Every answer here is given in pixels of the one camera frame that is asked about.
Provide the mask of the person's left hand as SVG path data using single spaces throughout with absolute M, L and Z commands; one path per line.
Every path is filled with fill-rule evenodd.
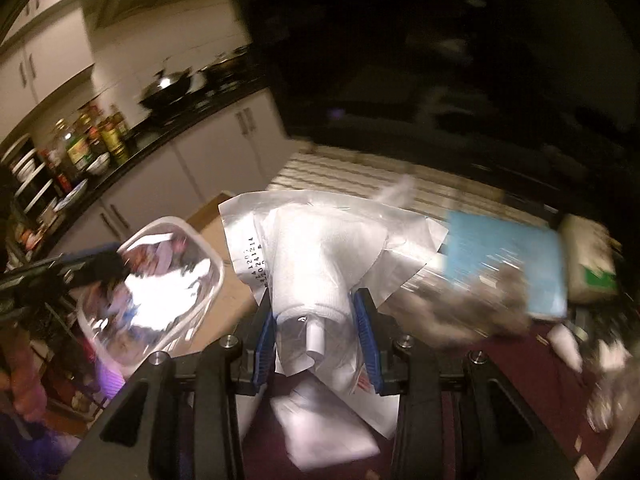
M 1 330 L 1 390 L 12 396 L 14 410 L 26 422 L 42 422 L 47 395 L 37 370 L 29 334 L 20 326 Z

